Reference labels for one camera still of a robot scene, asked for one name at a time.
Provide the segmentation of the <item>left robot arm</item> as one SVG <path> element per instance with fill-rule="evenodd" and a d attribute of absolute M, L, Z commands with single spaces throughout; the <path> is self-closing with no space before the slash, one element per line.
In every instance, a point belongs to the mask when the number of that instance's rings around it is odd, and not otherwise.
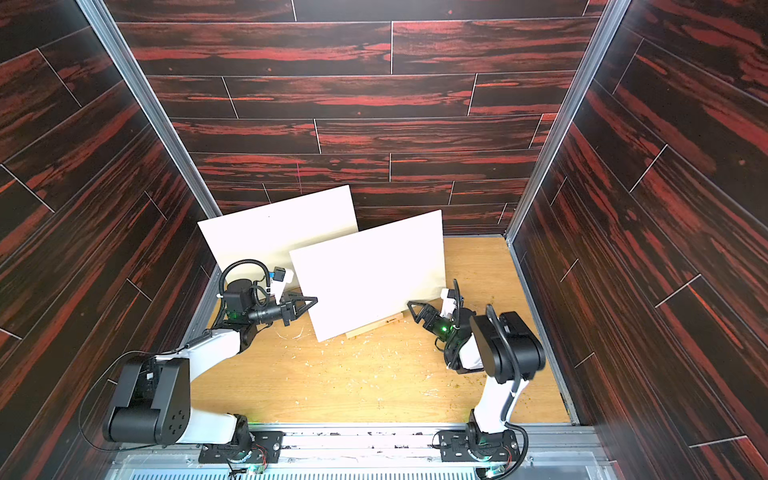
<path fill-rule="evenodd" d="M 255 259 L 226 267 L 211 328 L 175 350 L 132 353 L 106 410 L 103 437 L 134 448 L 195 444 L 247 456 L 254 445 L 247 418 L 194 408 L 191 383 L 244 353 L 261 331 L 276 322 L 288 326 L 317 304 L 313 296 L 288 290 L 293 277 L 290 269 Z"/>

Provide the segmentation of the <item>wooden easel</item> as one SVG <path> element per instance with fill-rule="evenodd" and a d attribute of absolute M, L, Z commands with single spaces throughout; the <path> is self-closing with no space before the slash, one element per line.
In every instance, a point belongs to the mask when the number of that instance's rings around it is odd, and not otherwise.
<path fill-rule="evenodd" d="M 354 338 L 354 337 L 366 334 L 366 333 L 368 333 L 370 331 L 373 331 L 373 330 L 375 330 L 377 328 L 381 328 L 381 327 L 389 325 L 391 323 L 400 321 L 403 318 L 404 318 L 403 313 L 402 312 L 398 312 L 395 315 L 391 315 L 389 317 L 383 318 L 381 320 L 378 320 L 378 321 L 372 322 L 370 324 L 364 325 L 362 327 L 359 327 L 357 329 L 351 330 L 351 331 L 346 333 L 346 337 L 347 338 Z"/>

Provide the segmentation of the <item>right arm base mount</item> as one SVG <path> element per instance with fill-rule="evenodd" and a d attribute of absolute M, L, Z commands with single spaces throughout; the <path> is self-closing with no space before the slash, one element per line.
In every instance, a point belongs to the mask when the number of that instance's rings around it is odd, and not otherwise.
<path fill-rule="evenodd" d="M 510 463 L 520 454 L 520 444 L 511 430 L 485 433 L 465 429 L 439 430 L 433 439 L 443 462 Z"/>

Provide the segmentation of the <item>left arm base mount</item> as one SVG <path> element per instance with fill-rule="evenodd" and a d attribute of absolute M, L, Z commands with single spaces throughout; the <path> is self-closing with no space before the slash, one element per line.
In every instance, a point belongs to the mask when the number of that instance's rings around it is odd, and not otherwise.
<path fill-rule="evenodd" d="M 283 431 L 255 431 L 227 444 L 202 446 L 198 462 L 212 465 L 268 465 L 277 463 L 284 439 Z"/>

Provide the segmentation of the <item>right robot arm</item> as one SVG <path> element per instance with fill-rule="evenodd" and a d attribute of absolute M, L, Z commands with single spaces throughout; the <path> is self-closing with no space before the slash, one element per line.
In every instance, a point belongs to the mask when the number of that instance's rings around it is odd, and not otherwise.
<path fill-rule="evenodd" d="M 484 314 L 446 299 L 454 307 L 444 316 L 433 305 L 409 301 L 413 320 L 435 336 L 446 367 L 459 374 L 483 373 L 481 400 L 466 424 L 468 444 L 477 451 L 514 443 L 517 427 L 510 415 L 520 394 L 546 365 L 536 335 L 515 312 L 497 314 L 492 305 Z"/>

